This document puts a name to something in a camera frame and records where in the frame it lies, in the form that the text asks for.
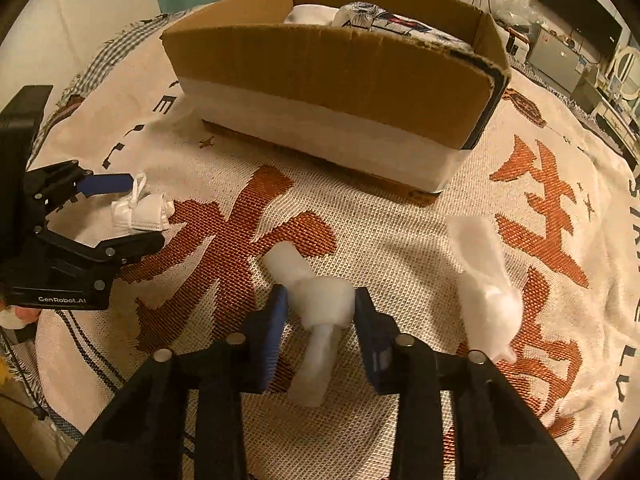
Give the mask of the person's left hand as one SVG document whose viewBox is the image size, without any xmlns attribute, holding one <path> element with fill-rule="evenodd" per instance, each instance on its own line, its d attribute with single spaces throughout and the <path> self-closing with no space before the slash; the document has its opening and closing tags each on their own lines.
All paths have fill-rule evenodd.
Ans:
<svg viewBox="0 0 640 480">
<path fill-rule="evenodd" d="M 0 299 L 0 326 L 8 330 L 21 330 L 28 324 L 38 321 L 41 310 L 10 306 L 3 298 Z"/>
</svg>

